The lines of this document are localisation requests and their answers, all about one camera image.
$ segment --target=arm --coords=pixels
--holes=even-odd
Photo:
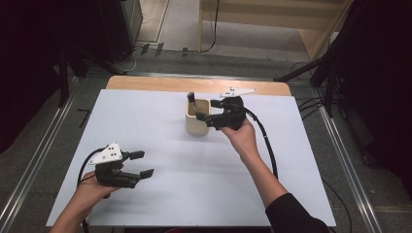
[[[222,132],[249,170],[275,232],[329,232],[322,221],[311,217],[288,193],[260,158],[255,129],[247,119],[237,131],[222,128]]]
[[[230,140],[249,170],[265,208],[278,197],[288,193],[261,159],[255,129],[247,119],[237,131],[222,128],[222,132]]]
[[[94,172],[85,174],[83,179],[89,177],[91,178],[79,184],[72,199],[54,223],[51,233],[78,232],[79,225],[91,213],[93,207],[104,196],[119,189],[100,185]]]

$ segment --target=white tabletop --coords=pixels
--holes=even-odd
[[[196,93],[196,98],[220,99],[211,93]],[[242,98],[266,129],[281,183],[312,216],[335,226],[294,98]],[[85,158],[113,142],[123,151],[146,152],[144,158],[125,161],[124,172],[154,168],[154,175],[100,202],[87,219],[90,225],[270,225],[252,178],[225,135],[214,128],[203,137],[186,131],[186,102],[186,92],[101,90],[47,226],[70,200]],[[271,168],[261,132],[253,124],[260,154]],[[85,172],[92,170],[94,166],[87,165]]]

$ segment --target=metal frame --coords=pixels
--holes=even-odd
[[[322,94],[318,93],[315,90],[315,96],[320,97],[322,96]],[[372,204],[370,203],[366,191],[361,184],[358,173],[355,170],[354,165],[352,164],[348,152],[346,151],[345,145],[343,144],[333,118],[328,116],[324,107],[321,107],[320,111],[325,122],[327,132],[329,133],[330,139],[333,142],[333,146],[336,149],[339,161],[343,168],[343,172],[345,173],[346,179],[348,179],[349,187],[354,193],[355,200],[358,204],[358,208],[360,210],[360,214],[363,218],[367,231],[373,233],[383,232],[373,210]]]

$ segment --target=table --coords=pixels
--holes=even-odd
[[[243,99],[267,126],[272,143],[276,142],[272,147],[276,147],[280,181],[311,215],[335,225],[300,115],[285,83],[120,76],[110,78],[96,101],[47,225],[53,225],[74,192],[73,178],[87,151],[116,139],[124,151],[146,152],[138,161],[125,161],[124,169],[130,169],[125,172],[154,168],[154,175],[99,203],[88,218],[90,225],[268,226],[253,180],[225,135],[210,129],[206,136],[193,137],[183,126],[188,91],[199,98],[219,98],[217,93],[231,86],[257,89]],[[262,137],[257,137],[257,144],[270,167]]]

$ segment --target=black curtain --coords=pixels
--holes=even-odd
[[[61,8],[57,1],[2,1],[0,16],[2,152],[59,87],[52,66],[61,47]]]
[[[314,83],[336,68],[346,103],[373,135],[365,152],[412,196],[411,25],[410,1],[356,0]]]

